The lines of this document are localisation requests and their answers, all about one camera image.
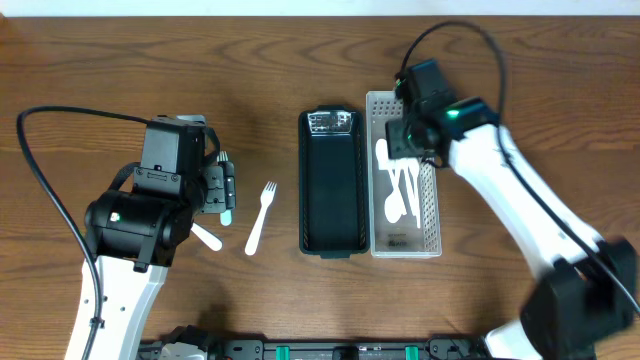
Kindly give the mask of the light blue plastic fork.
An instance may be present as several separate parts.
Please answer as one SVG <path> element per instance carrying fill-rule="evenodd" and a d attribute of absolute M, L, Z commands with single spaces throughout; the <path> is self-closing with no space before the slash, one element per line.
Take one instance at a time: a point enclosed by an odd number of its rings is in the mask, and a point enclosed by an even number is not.
<path fill-rule="evenodd" d="M 220 214 L 220 224 L 222 226 L 230 226 L 233 221 L 233 212 L 231 210 L 226 210 Z"/>

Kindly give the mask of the white plastic fork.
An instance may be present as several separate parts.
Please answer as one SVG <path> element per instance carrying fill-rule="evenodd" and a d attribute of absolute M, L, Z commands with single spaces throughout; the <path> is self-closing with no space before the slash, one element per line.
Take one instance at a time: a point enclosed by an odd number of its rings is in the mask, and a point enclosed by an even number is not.
<path fill-rule="evenodd" d="M 274 200 L 276 189 L 277 184 L 269 181 L 260 195 L 261 207 L 244 249 L 248 256 L 253 256 L 257 251 L 266 213 Z"/>

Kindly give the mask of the clear white plastic basket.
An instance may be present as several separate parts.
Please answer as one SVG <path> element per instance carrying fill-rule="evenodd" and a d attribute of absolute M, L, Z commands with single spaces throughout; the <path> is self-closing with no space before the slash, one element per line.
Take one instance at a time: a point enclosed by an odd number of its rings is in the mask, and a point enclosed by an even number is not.
<path fill-rule="evenodd" d="M 392 160 L 385 125 L 402 117 L 391 91 L 366 95 L 370 248 L 379 258 L 433 258 L 442 254 L 435 169 L 415 158 Z"/>

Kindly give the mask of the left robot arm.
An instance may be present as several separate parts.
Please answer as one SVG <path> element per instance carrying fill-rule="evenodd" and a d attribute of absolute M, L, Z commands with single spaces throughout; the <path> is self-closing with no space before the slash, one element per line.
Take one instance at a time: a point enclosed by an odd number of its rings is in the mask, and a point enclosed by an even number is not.
<path fill-rule="evenodd" d="M 124 166 L 111 187 L 90 204 L 87 239 L 96 258 L 83 264 L 81 303 L 65 354 L 67 359 L 134 359 L 153 303 L 166 281 L 175 249 L 191 234 L 213 251 L 223 242 L 194 222 L 218 214 L 228 226 L 235 206 L 234 165 L 223 151 L 203 170 L 213 197 L 202 206 L 179 207 L 167 197 L 125 193 L 122 184 L 144 170 Z M 84 354 L 87 345 L 89 354 Z"/>

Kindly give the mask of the white fork under arm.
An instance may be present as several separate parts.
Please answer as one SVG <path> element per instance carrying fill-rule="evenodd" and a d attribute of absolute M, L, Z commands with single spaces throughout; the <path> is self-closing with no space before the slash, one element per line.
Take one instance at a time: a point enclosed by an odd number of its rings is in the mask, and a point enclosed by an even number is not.
<path fill-rule="evenodd" d="M 191 232 L 198 237 L 208 248 L 214 252 L 218 252 L 223 247 L 223 242 L 209 230 L 200 226 L 197 223 L 193 223 Z"/>

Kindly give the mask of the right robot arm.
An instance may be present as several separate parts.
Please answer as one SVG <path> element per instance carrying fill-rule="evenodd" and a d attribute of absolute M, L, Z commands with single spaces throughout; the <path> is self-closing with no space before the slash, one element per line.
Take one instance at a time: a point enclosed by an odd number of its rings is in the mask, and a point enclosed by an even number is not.
<path fill-rule="evenodd" d="M 598 342 L 630 328 L 638 254 L 576 216 L 517 149 L 482 99 L 403 99 L 386 125 L 390 163 L 438 156 L 485 200 L 521 250 L 536 286 L 520 315 L 484 338 L 502 359 L 589 359 Z"/>

